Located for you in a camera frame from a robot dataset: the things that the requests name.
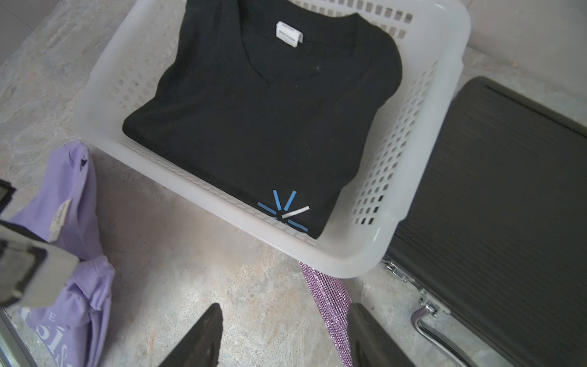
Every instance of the white laundry basket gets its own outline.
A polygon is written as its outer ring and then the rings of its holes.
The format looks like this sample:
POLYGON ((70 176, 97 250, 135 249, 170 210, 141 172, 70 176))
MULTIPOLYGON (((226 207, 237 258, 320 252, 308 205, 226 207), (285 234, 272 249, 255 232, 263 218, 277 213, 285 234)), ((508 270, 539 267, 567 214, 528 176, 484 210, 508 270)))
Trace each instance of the white laundry basket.
POLYGON ((355 277, 377 264, 407 215, 463 69, 470 19, 458 0, 294 3, 328 16, 358 12, 394 37, 404 73, 373 121, 359 173, 341 191, 317 240, 123 134, 124 119, 155 95, 175 59, 185 0, 137 1, 90 74, 75 126, 114 158, 297 260, 333 277, 355 277))

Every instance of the white label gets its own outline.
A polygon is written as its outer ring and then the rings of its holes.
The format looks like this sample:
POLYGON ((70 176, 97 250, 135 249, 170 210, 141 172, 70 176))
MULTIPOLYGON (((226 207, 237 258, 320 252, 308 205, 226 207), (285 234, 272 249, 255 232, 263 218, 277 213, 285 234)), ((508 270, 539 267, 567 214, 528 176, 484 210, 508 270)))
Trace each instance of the white label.
POLYGON ((65 225, 65 218, 68 216, 68 209, 71 203, 71 198, 65 200, 55 212, 55 216, 49 226, 49 239, 47 242, 51 243, 57 241, 59 232, 61 232, 61 228, 65 225))
POLYGON ((283 22, 277 22, 275 35, 277 36, 277 38, 293 47, 298 47, 298 42, 303 43, 302 32, 283 22))

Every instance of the suitcase handle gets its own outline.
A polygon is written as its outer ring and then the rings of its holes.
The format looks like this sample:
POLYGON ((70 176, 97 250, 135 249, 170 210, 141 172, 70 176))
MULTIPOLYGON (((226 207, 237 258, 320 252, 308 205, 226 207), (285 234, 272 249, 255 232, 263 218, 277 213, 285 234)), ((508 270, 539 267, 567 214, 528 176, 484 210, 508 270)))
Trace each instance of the suitcase handle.
POLYGON ((458 367, 477 367, 471 358, 452 340, 448 339, 440 331, 422 321, 425 316, 434 316, 437 311, 438 309, 431 302, 426 302, 411 315, 411 324, 417 332, 434 344, 436 348, 440 349, 440 351, 442 351, 442 353, 444 353, 458 367))

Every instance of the blue logo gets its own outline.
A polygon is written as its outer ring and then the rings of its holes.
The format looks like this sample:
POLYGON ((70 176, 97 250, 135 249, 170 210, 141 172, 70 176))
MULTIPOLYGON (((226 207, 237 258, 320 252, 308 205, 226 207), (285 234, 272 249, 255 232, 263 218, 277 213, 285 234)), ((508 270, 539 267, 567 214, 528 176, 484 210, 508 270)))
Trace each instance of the blue logo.
POLYGON ((259 205, 260 207, 262 207, 263 209, 265 209, 269 213, 273 214, 275 219, 277 219, 283 223, 291 224, 292 226, 299 228, 304 232, 308 232, 308 229, 306 227, 304 227, 303 225, 296 223, 296 222, 292 221, 291 219, 288 219, 290 217, 297 216, 298 214, 303 213, 304 211, 310 210, 310 207, 306 205, 303 208, 288 212, 289 206, 292 204, 292 201, 294 200, 295 194, 297 194, 297 191, 292 191, 292 194, 289 196, 289 200, 285 204, 285 207, 283 208, 283 210, 281 209, 281 203, 279 202, 279 196, 277 195, 277 190, 273 190, 273 197, 275 197, 275 205, 277 206, 277 210, 273 210, 272 208, 269 208, 268 206, 266 206, 265 204, 262 204, 262 203, 257 203, 257 205, 259 205))

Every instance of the glittery pants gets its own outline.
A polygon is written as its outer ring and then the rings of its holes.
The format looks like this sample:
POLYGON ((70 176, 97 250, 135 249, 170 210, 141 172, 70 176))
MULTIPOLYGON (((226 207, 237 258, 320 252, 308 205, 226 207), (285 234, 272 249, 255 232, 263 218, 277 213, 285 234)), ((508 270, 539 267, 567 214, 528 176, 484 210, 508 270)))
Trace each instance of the glittery pants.
POLYGON ((349 293, 340 279, 322 274, 301 262, 299 266, 302 268, 303 276, 314 296, 342 364, 345 367, 352 367, 349 336, 346 333, 346 314, 351 304, 349 293))

